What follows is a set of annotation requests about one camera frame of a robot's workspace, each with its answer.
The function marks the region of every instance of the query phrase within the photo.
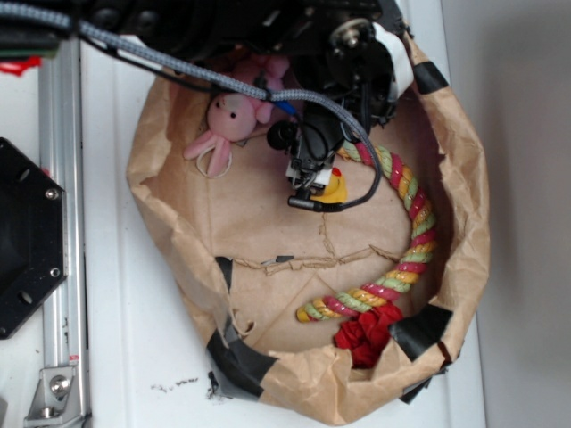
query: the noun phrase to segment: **rope toy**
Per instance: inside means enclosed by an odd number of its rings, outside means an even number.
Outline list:
[[[420,275],[426,270],[427,263],[433,257],[436,248],[436,216],[426,193],[418,187],[417,179],[401,158],[384,147],[376,146],[377,156],[381,160],[383,175],[389,180],[412,221],[410,247],[398,264],[374,283],[367,283],[360,288],[351,288],[348,292],[339,292],[335,297],[325,296],[315,299],[297,309],[298,321],[324,321],[339,317],[356,317],[359,313],[384,306],[389,301],[397,300],[407,292]],[[338,152],[346,160],[372,165],[367,149],[362,143],[345,143]]]

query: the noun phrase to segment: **white wall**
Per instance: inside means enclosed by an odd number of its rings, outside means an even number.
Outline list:
[[[0,136],[34,162],[39,161],[37,69],[22,77],[0,72]]]
[[[484,141],[488,426],[571,424],[571,2],[443,0],[451,83]]]

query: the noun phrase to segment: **black metal bracket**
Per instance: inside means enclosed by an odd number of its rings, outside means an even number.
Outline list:
[[[10,338],[66,276],[65,192],[0,138],[0,340]]]

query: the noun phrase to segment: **pink plush toy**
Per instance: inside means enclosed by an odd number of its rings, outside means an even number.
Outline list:
[[[251,54],[236,63],[230,77],[253,84],[263,71],[268,89],[283,89],[282,77],[289,68],[284,56],[260,56]],[[242,94],[221,94],[212,101],[206,114],[209,129],[196,138],[184,151],[185,159],[200,160],[213,151],[206,171],[210,178],[224,175],[230,166],[232,152],[230,143],[247,138],[258,123],[269,122],[274,105]]]

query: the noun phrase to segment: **yellow rubber duck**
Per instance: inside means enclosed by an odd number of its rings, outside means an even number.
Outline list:
[[[320,201],[324,203],[338,203],[347,201],[347,186],[345,184],[345,177],[341,174],[338,168],[333,168],[329,184],[323,190],[320,196],[311,196],[313,201]]]

